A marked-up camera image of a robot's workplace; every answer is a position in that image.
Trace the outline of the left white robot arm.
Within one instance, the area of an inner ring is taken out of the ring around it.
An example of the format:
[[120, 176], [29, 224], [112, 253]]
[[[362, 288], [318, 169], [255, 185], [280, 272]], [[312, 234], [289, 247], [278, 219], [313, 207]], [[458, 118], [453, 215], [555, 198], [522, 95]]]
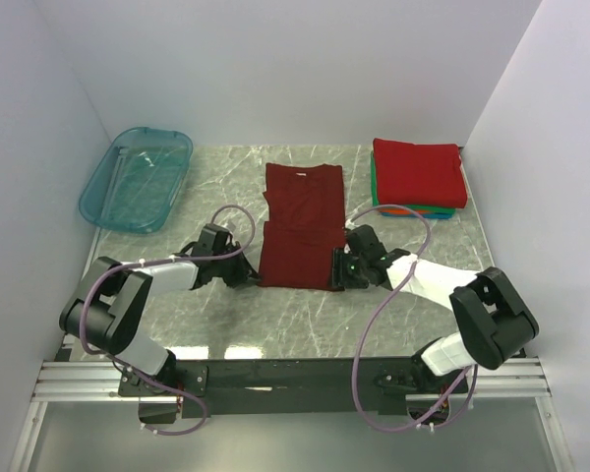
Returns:
[[141, 371], [144, 386], [163, 395], [182, 386], [183, 378], [175, 355], [139, 332], [148, 297], [197, 290], [215, 278], [229, 288], [260, 282], [231, 232], [208, 223], [198, 240], [159, 265], [96, 259], [69, 298], [59, 326], [84, 340], [90, 350]]

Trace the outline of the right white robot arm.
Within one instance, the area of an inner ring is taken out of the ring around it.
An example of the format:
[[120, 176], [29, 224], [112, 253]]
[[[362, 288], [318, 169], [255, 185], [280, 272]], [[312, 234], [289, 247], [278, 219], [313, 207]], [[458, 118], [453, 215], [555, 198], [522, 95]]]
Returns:
[[408, 376], [390, 375], [387, 383], [409, 381], [416, 391], [433, 392], [446, 376], [464, 368], [499, 368], [540, 332], [530, 309], [497, 267], [472, 271], [432, 263], [403, 249], [389, 251], [370, 225], [349, 230], [346, 242], [345, 248], [332, 251], [331, 287], [375, 285], [413, 294], [451, 311], [458, 327], [418, 350]]

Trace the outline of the dark red t-shirt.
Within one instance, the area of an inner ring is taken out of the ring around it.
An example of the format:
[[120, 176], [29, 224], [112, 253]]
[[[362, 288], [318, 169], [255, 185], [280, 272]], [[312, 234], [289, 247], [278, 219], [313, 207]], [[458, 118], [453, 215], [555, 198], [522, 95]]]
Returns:
[[331, 291], [332, 257], [345, 245], [339, 165], [265, 167], [261, 287]]

